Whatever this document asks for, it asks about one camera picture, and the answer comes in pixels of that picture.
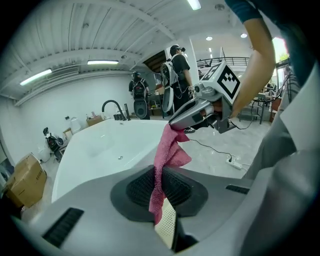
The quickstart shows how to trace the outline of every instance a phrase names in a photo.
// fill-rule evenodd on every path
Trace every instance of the floor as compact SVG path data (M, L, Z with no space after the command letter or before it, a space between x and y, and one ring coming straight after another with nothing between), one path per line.
M162 116L152 116L152 120L163 120ZM232 120L238 127L245 128L249 125L249 121L237 119ZM195 133L188 134L192 140L197 140L201 144L210 146L217 151L230 153L236 158L240 164L251 164L258 147L264 135L269 130L271 124L258 121L252 122L250 127L245 130L233 129L226 133L219 134L212 128L200 128ZM181 143L181 147L192 158L192 161L184 166L184 168L222 177L241 179L246 173L246 169L236 169L226 163L227 154L217 153L211 148L204 147L196 141L188 141ZM54 181L58 171L59 163L51 157L48 162L42 164L43 169L47 173L42 199L31 208L25 209L22 213L22 220L26 223L30 222L38 213L45 210L51 204L52 191Z

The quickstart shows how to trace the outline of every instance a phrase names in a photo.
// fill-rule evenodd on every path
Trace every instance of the black pants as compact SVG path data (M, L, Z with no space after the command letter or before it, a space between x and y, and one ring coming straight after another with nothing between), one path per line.
M185 92L181 95L181 91L179 88L173 88L174 91L174 98L173 98L173 104L174 104L174 112L177 112L178 109L181 108L181 106L185 103L187 103L189 98L189 90L185 90Z

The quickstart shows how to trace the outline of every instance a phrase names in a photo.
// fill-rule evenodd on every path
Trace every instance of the person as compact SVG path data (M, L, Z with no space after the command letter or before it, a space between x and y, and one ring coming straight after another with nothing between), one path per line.
M147 83L147 81L140 77L140 73L139 72L136 72L134 71L132 73L132 80L130 81L129 83L129 92L130 94L133 96L134 92L134 86L136 86L137 89L141 89L141 91L144 93L144 90L146 92L146 96L145 96L145 102L147 104L147 108L149 108L148 106L148 96L150 94L150 90L149 90L149 85ZM144 118L142 118L143 120L150 120L150 113L149 113L149 110L146 111L146 116Z
M193 92L193 84L190 74L190 66L183 55L184 48L181 48L178 44L174 44L170 47L171 62L175 73L178 76L178 81L172 85L174 97L173 105L176 112L183 104L187 103ZM196 130L188 127L184 129L184 133L194 133Z
M316 63L316 46L311 45L311 42L307 40L305 34L307 29L304 27L305 29L302 30L302 27L309 25L302 23L300 18L298 19L299 10L295 6L292 6L288 12L286 2L282 1L225 0L225 2L243 23L253 48L242 77L241 89L233 103L230 116L232 118L236 117L241 109L264 88L275 70L276 60L272 37L260 12L264 13L279 28L286 41L297 81L294 87L303 86L309 77ZM295 96L294 90L288 90L287 93L292 100ZM221 111L221 102L213 102L212 105L214 111ZM280 159L295 151L295 144L286 126L281 118L275 118L244 178L254 179L261 169L273 167Z

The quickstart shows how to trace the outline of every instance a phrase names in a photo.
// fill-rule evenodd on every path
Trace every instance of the cable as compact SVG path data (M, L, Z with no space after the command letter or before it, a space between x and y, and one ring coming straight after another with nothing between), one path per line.
M172 62L172 60L171 60L171 63L172 63L172 64L171 64L170 66L171 66L171 68L173 69L173 71L174 71L174 73L175 73L175 78L176 78L176 81L177 81L178 86L179 86L179 89L180 89L180 95L177 96L174 91L173 91L173 93L174 93L174 95L180 100L180 99L182 98L183 94L184 94L184 93L186 92L186 90L188 89L188 86L185 88L184 91L182 91L181 86L180 86L180 82L179 82L179 75L177 74L177 72L176 72L176 70L175 70L174 63Z
M231 161L232 161L232 156L234 156L234 155L231 155L230 153L222 152L222 151L218 151L218 150L214 149L214 148L213 148L213 147L211 147L211 146L203 145L203 144L201 144L199 141L197 141L196 139L189 139L189 140L190 140L190 141L194 141L194 142L198 142L201 146L204 146L204 147L210 148L210 149L214 150L214 151L215 151L215 152L217 152L217 153L227 154L227 155L229 155L229 156L230 156L229 162L231 162Z
M291 100L292 100L292 98L291 98L291 73L289 73L287 78L288 78L289 82L287 83L286 91L288 93L288 99L289 99L289 104L290 104Z
M263 103L272 103L280 97L280 95L282 94L282 91L284 89L284 86L285 86L285 83L283 83L281 88L279 88L278 93L276 94L275 98L273 98L273 99L259 98L259 99L253 99L253 101L254 102L263 102Z
M242 166L249 166L249 167L251 166L251 164L248 164L248 163L240 163L240 165L242 165Z
M249 125L246 127L246 128L239 128L238 126L236 126L231 120L229 120L230 121L230 123L231 124L233 124L237 129L239 129L239 130L245 130L245 129L248 129L249 127L250 127L250 125L252 124L252 122L253 122L253 120L254 120L254 115L253 115L253 113L252 113L252 110L253 110L253 108L254 108L254 102L252 103L252 106L251 106L251 122L249 123Z

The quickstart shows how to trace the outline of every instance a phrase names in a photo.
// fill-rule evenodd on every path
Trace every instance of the black faucet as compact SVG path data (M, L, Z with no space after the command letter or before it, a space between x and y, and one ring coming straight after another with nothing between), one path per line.
M122 110L121 110L118 102L116 102L115 100L110 99L110 100L107 100L105 103L103 103L103 105L102 105L102 112L105 112L105 106L106 106L109 102L113 102L114 104L116 104L116 106L118 107L118 109L119 109L119 111L120 111L120 113L121 113L122 120L125 121L126 118L125 118L124 114L122 113Z

